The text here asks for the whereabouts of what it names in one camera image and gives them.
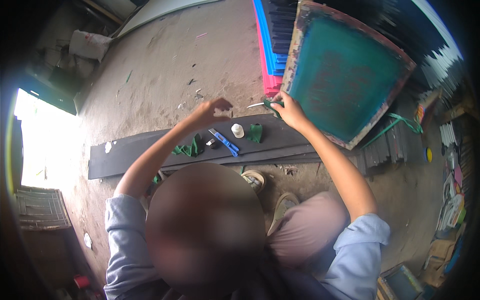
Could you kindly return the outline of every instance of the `white glue bottle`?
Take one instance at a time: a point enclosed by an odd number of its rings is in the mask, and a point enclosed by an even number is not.
[[[238,139],[242,138],[245,135],[245,133],[243,132],[243,127],[240,124],[233,124],[232,132],[233,135],[235,135],[235,137]]]

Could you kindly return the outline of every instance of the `hand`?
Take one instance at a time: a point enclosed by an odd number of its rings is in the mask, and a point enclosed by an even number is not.
[[[183,120],[192,130],[205,128],[215,122],[222,122],[230,120],[229,117],[215,117],[215,109],[221,111],[230,110],[233,106],[224,98],[217,98],[210,101],[202,102],[193,113]]]
[[[280,104],[274,103],[277,101],[283,101],[285,107],[283,108]],[[275,108],[280,116],[282,116],[283,121],[293,129],[301,131],[308,123],[310,123],[298,101],[290,97],[290,95],[284,91],[280,91],[276,94],[275,97],[273,97],[272,102],[272,108]]]

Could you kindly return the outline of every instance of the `metal grate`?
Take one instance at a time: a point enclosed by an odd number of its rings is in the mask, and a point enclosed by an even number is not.
[[[53,230],[72,226],[60,190],[22,186],[15,197],[21,229]]]

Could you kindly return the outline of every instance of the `pink pants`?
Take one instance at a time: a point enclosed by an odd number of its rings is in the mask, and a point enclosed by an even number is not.
[[[338,194],[321,192],[285,213],[267,242],[282,266],[299,267],[335,241],[347,213]]]

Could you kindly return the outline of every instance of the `bag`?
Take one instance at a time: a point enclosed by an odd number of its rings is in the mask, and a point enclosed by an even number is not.
[[[102,62],[112,40],[113,38],[108,36],[75,30],[70,40],[68,53]]]

